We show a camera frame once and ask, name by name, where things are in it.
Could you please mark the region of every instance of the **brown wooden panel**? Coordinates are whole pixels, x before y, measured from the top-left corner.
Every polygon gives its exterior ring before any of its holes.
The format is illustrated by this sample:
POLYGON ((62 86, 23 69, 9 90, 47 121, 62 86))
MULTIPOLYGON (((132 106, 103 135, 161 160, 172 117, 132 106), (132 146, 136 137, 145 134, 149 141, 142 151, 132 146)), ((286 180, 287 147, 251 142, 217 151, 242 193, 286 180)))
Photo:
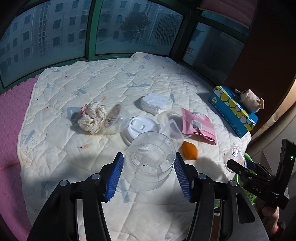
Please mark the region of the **brown wooden panel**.
POLYGON ((272 1, 261 0, 249 38, 225 86, 251 89, 265 101, 251 134, 261 128, 289 92, 296 74, 296 28, 286 12, 272 1))

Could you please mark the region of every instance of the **silver screw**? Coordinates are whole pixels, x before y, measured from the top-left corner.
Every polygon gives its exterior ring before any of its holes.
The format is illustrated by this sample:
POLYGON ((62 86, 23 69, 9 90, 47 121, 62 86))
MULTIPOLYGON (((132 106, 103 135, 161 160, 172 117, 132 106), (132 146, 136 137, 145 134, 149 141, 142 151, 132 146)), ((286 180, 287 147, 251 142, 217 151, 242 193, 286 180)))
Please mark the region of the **silver screw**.
POLYGON ((62 180, 62 181, 59 182, 59 184, 61 186, 66 186, 68 184, 68 181, 67 180, 62 180))
POLYGON ((98 173, 95 173, 95 174, 93 174, 93 175, 91 176, 91 178, 94 179, 94 180, 98 180, 100 177, 101 177, 101 176, 100 176, 100 174, 98 174, 98 173))
POLYGON ((230 180, 229 184, 233 187, 237 186, 237 182, 235 180, 230 180))
POLYGON ((203 174, 203 173, 198 174, 197 177, 199 179, 206 179, 207 178, 207 176, 205 174, 203 174))

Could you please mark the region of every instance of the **stuffed animal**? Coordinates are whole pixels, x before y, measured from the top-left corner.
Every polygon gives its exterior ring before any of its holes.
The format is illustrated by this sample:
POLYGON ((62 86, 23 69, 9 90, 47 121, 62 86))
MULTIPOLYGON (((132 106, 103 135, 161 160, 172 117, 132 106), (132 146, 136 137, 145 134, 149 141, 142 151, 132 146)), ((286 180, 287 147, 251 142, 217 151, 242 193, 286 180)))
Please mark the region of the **stuffed animal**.
POLYGON ((235 90, 235 92, 240 94, 240 102, 249 112, 256 113, 260 109, 264 109, 264 100, 256 96, 250 89, 247 91, 235 90))

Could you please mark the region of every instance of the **white quilted blanket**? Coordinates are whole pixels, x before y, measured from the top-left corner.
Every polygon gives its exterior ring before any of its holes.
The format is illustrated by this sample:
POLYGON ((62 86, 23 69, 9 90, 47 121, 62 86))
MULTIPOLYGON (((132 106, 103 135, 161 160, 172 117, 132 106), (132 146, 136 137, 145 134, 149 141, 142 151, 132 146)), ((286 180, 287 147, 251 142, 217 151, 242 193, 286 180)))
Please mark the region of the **white quilted blanket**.
MULTIPOLYGON (((232 178, 222 160, 231 144, 245 151, 251 140, 238 138, 208 104, 212 88, 169 58, 135 53, 130 58, 78 61, 48 68, 36 83, 19 134, 17 153, 22 188, 31 223, 62 179, 78 182, 111 163, 127 146, 120 134, 91 135, 77 124, 80 107, 104 99, 107 109, 123 102, 131 117, 147 114, 140 98, 154 92, 168 99, 167 109, 183 107, 207 115, 215 126, 218 144, 187 139, 198 148, 198 159, 187 161, 217 181, 232 178)), ((185 238, 195 205, 183 197, 176 173, 153 191, 135 191, 121 176, 115 196, 103 204, 112 240, 163 241, 185 238)), ((85 240, 81 202, 80 240, 85 240)))

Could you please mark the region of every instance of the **pink curtain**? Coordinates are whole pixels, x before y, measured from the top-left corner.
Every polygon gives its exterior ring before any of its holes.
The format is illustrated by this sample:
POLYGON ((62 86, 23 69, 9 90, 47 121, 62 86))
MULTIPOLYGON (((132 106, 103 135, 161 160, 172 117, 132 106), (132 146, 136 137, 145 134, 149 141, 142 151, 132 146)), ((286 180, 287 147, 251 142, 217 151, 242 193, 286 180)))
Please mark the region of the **pink curtain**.
POLYGON ((200 9, 218 13, 250 27, 257 0, 203 0, 200 9))

